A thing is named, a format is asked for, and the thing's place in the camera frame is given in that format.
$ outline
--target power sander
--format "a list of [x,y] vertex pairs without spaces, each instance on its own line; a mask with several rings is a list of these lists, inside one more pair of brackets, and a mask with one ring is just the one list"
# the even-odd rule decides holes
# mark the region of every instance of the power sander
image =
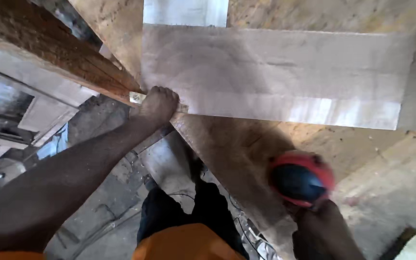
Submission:
[[335,188],[332,169],[322,157],[299,150],[275,157],[269,165],[268,181],[283,199],[311,210]]

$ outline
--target wooden beam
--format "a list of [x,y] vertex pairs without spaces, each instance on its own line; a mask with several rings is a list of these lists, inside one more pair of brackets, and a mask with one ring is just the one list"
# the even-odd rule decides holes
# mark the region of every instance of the wooden beam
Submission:
[[68,1],[136,81],[141,83],[144,0]]
[[0,0],[0,50],[133,105],[129,92],[141,92],[136,80],[69,31],[26,0]]

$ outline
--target leg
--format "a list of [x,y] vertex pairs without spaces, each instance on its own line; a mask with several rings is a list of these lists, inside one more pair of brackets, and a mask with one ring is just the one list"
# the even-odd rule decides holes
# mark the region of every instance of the leg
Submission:
[[228,202],[219,193],[216,184],[207,183],[200,179],[195,183],[195,191],[195,206],[192,211],[194,219],[209,227],[232,249],[249,259],[248,253],[242,245],[240,234],[235,228]]
[[189,216],[184,213],[181,205],[155,185],[142,204],[137,243],[166,228],[188,223]]

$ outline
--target fist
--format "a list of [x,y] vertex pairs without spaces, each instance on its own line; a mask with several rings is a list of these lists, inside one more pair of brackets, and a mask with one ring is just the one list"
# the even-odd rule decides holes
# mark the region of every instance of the fist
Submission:
[[139,114],[161,127],[176,111],[179,96],[167,87],[154,86],[142,101]]

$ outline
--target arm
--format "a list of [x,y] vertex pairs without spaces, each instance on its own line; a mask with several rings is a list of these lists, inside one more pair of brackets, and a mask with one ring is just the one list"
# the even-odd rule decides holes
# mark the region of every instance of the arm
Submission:
[[0,190],[0,251],[42,252],[132,148],[168,122],[178,96],[153,87],[137,116],[21,174]]
[[300,249],[295,244],[301,240],[304,244],[311,245],[313,250],[330,255],[335,260],[365,260],[333,201],[324,201],[317,212],[303,209],[300,211],[294,216],[299,235],[293,234],[293,250],[298,259],[305,259],[308,255],[302,252],[306,247]]

